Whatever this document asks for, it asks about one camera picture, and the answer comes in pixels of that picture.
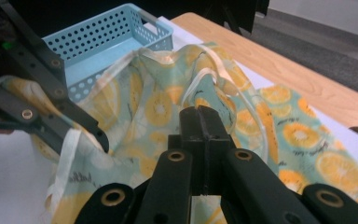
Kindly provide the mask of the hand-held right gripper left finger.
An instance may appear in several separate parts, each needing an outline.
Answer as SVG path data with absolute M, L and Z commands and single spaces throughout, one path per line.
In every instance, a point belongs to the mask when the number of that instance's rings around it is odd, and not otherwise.
M 179 114 L 180 133 L 169 136 L 169 148 L 159 158 L 134 224 L 188 224 L 196 147 L 204 143 L 194 107 Z

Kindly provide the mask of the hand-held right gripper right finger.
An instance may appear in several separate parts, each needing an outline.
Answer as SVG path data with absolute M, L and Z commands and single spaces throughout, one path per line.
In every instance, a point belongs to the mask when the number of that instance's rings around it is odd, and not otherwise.
M 218 113 L 199 108 L 205 139 L 203 192 L 220 195 L 227 224 L 319 224 L 254 152 L 237 148 Z

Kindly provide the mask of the orange print cloth bag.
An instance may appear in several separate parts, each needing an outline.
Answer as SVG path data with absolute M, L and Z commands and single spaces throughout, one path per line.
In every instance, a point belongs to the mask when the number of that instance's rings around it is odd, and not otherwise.
M 256 89 L 213 43 L 133 51 L 103 72 L 80 105 L 99 122 L 110 148 L 102 150 L 78 124 L 61 153 L 39 145 L 55 161 L 47 197 L 52 224 L 74 224 L 102 185 L 135 187 L 150 177 L 190 106 L 214 109 L 236 146 L 259 155 L 292 191 L 323 183 L 358 202 L 358 163 L 306 99 L 283 85 Z

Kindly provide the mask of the blue plastic basket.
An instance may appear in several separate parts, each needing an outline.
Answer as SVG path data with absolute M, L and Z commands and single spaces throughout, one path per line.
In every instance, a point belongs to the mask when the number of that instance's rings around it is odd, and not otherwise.
M 43 38 L 64 60 L 71 101 L 87 97 L 103 71 L 139 48 L 171 50 L 173 28 L 134 4 L 124 4 Z

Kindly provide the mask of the black metal stand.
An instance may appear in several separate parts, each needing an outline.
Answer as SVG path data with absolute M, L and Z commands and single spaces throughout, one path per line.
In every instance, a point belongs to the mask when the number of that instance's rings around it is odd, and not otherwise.
M 254 28 L 255 14 L 266 16 L 270 0 L 206 0 L 206 8 L 201 15 L 217 24 L 228 27 L 237 34 L 241 28 L 251 33 Z

